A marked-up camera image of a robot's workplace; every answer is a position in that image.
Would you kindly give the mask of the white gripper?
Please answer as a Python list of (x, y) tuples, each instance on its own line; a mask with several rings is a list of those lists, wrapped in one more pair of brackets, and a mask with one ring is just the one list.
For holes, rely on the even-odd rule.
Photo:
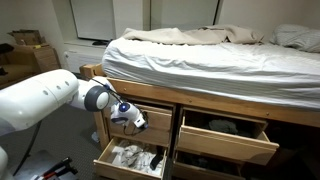
[(147, 128), (147, 118), (134, 104), (129, 102), (117, 103), (111, 107), (111, 121), (127, 126), (132, 122), (137, 128)]

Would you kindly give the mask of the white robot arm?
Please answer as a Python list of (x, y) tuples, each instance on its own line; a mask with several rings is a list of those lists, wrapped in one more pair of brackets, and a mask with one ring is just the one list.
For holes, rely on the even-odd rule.
[(78, 79), (64, 69), (35, 75), (0, 90), (0, 135), (21, 131), (41, 122), (64, 104), (100, 112), (111, 109), (111, 121), (147, 127), (147, 117), (134, 104), (121, 100), (111, 82), (102, 76)]

